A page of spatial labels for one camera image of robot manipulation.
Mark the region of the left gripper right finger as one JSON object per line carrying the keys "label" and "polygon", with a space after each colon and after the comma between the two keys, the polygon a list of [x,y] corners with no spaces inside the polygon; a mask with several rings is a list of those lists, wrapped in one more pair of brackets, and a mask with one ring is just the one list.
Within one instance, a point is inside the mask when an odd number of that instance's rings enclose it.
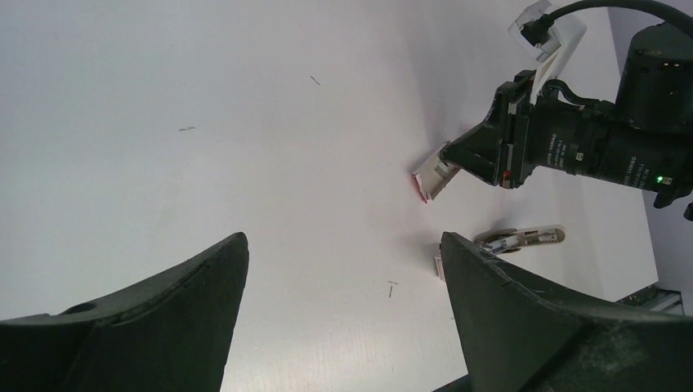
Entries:
{"label": "left gripper right finger", "polygon": [[691,390],[691,317],[577,292],[460,234],[440,253],[467,366],[446,390]]}

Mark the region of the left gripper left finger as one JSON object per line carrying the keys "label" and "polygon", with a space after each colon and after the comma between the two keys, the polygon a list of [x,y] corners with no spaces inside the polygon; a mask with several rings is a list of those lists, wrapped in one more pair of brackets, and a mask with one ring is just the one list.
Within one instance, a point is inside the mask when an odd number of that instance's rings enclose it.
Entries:
{"label": "left gripper left finger", "polygon": [[2,390],[218,391],[248,264],[239,232],[60,314],[2,321]]}

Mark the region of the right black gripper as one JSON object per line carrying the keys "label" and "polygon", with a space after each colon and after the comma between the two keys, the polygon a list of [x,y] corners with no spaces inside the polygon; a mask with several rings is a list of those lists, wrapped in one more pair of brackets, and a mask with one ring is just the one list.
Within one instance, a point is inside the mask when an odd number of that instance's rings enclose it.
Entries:
{"label": "right black gripper", "polygon": [[516,189],[537,167],[663,195],[692,191],[692,85],[623,82],[616,103],[546,82],[530,103],[534,72],[495,92],[478,125],[439,159],[488,185]]}

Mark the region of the red white staple box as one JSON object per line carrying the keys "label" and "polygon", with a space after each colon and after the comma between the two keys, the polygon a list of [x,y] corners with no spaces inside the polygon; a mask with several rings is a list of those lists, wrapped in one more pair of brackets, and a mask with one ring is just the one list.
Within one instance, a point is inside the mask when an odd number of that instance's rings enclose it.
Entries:
{"label": "red white staple box", "polygon": [[461,170],[440,158],[440,153],[450,144],[446,141],[411,173],[414,186],[425,204],[432,202]]}

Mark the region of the tan stapler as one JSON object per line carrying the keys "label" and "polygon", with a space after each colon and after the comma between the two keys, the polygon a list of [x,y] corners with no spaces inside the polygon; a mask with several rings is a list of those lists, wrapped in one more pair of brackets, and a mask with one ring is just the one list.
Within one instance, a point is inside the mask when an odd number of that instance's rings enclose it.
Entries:
{"label": "tan stapler", "polygon": [[496,229],[477,235],[473,242],[493,255],[519,252],[527,247],[562,243],[565,229],[560,225],[548,225],[525,229]]}

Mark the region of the pink stapler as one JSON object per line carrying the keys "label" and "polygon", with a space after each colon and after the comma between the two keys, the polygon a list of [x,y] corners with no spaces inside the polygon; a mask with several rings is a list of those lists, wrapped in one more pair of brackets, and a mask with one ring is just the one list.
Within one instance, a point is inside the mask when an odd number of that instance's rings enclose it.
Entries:
{"label": "pink stapler", "polygon": [[436,255],[434,257],[434,261],[435,261],[435,266],[436,266],[436,274],[437,274],[438,278],[441,281],[445,282],[446,281],[445,271],[444,271],[444,266],[443,266],[441,255]]}

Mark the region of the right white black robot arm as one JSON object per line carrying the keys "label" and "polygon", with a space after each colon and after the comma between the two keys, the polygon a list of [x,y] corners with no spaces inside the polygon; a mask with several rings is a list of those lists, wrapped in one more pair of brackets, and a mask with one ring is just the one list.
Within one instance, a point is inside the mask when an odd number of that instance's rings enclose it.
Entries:
{"label": "right white black robot arm", "polygon": [[691,38],[666,23],[636,33],[615,102],[521,71],[440,160],[505,189],[547,167],[650,191],[668,207],[692,191]]}

